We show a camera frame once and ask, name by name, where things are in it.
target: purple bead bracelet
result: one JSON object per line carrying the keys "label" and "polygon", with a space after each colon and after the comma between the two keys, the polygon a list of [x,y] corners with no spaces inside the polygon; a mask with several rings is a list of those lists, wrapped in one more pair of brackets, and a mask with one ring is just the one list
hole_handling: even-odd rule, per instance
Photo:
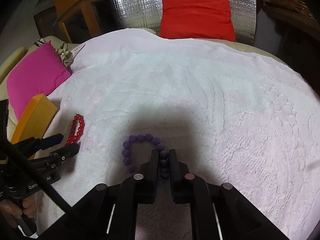
{"label": "purple bead bracelet", "polygon": [[143,134],[138,134],[138,135],[130,135],[128,141],[123,142],[123,148],[124,150],[122,151],[122,155],[123,155],[123,163],[127,168],[127,171],[129,173],[133,173],[135,171],[135,166],[132,163],[131,160],[131,145],[132,143],[135,142],[151,142],[156,149],[160,152],[159,156],[160,156],[160,162],[159,162],[159,166],[160,166],[160,175],[162,177],[167,178],[168,177],[168,153],[165,151],[164,145],[162,143],[160,143],[160,138],[159,137],[153,137],[152,134],[147,133],[146,135]]}

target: red bead bracelet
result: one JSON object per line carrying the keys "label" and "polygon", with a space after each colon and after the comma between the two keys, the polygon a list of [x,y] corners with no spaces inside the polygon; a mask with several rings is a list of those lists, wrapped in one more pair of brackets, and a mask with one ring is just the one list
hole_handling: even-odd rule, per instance
{"label": "red bead bracelet", "polygon": [[[78,127],[77,134],[75,135],[76,127],[77,127],[77,120],[79,121],[79,127]],[[67,142],[65,143],[65,146],[70,143],[77,142],[80,139],[80,137],[83,135],[83,130],[84,130],[83,116],[80,114],[76,114],[74,120],[72,121],[72,126],[70,129],[69,138],[68,138]]]}

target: metal pin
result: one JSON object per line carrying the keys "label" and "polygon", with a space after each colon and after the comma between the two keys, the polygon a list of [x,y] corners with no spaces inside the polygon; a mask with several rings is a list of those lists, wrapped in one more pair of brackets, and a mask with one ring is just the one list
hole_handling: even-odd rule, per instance
{"label": "metal pin", "polygon": [[223,188],[229,190],[229,189],[232,189],[233,188],[233,185],[229,182],[225,182],[222,184]]}
{"label": "metal pin", "polygon": [[184,175],[184,177],[188,180],[193,180],[195,178],[195,176],[192,173],[187,173],[186,175]]}
{"label": "metal pin", "polygon": [[111,215],[110,215],[110,219],[109,219],[109,224],[108,224],[108,228],[107,228],[107,234],[109,233],[109,230],[110,230],[111,220],[112,220],[112,217],[113,217],[113,212],[115,211],[115,207],[116,207],[116,204],[113,204],[113,208],[112,208],[112,211],[111,211]]}
{"label": "metal pin", "polygon": [[106,189],[106,185],[103,184],[103,183],[100,183],[95,187],[95,190],[97,190],[97,191],[102,191],[102,190],[105,190],[105,189]]}
{"label": "metal pin", "polygon": [[143,179],[143,174],[137,173],[137,174],[135,174],[135,175],[133,176],[133,178],[134,178],[135,180],[141,180],[141,179]]}
{"label": "metal pin", "polygon": [[220,228],[220,223],[219,223],[219,219],[218,219],[218,214],[217,214],[217,211],[216,211],[216,207],[215,207],[215,205],[214,205],[214,204],[212,204],[212,206],[213,206],[214,215],[215,215],[215,217],[216,217],[216,221],[217,221],[219,238],[220,238],[220,240],[223,240],[223,239],[222,239],[221,228]]}

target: black cable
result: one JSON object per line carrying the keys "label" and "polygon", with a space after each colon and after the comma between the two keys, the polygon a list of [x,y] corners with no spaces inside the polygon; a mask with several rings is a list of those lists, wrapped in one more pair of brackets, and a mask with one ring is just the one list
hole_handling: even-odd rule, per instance
{"label": "black cable", "polygon": [[41,176],[41,174],[4,136],[0,136],[0,151],[7,154],[8,157],[21,168],[38,186],[52,199],[56,205],[61,208],[69,217],[78,222],[82,228],[87,228],[91,234],[95,230],[91,229],[89,223],[82,221],[79,214],[72,210],[72,207],[59,195],[59,193]]}

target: red cushion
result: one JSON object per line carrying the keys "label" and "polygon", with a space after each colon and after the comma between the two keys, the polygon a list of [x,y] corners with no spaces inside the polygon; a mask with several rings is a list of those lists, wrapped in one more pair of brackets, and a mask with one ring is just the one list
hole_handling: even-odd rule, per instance
{"label": "red cushion", "polygon": [[236,41],[229,0],[162,0],[160,37]]}

